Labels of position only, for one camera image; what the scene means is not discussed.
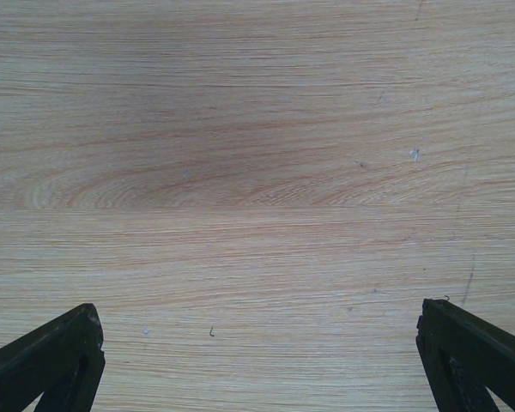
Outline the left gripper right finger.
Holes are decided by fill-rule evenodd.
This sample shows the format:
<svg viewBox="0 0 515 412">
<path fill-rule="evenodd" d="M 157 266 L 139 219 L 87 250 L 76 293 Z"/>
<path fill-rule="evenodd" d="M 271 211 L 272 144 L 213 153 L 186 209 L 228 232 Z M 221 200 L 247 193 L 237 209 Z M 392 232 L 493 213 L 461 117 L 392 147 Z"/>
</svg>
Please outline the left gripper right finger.
<svg viewBox="0 0 515 412">
<path fill-rule="evenodd" d="M 515 336 L 453 305 L 425 299 L 416 346 L 440 411 L 515 411 Z"/>
</svg>

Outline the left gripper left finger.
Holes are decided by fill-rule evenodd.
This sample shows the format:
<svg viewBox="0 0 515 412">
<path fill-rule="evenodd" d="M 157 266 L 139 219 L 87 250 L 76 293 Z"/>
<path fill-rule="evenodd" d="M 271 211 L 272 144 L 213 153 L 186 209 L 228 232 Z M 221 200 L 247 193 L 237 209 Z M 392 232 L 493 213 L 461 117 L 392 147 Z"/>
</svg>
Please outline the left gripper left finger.
<svg viewBox="0 0 515 412">
<path fill-rule="evenodd" d="M 0 348 L 0 411 L 89 411 L 105 368 L 100 318 L 81 304 Z"/>
</svg>

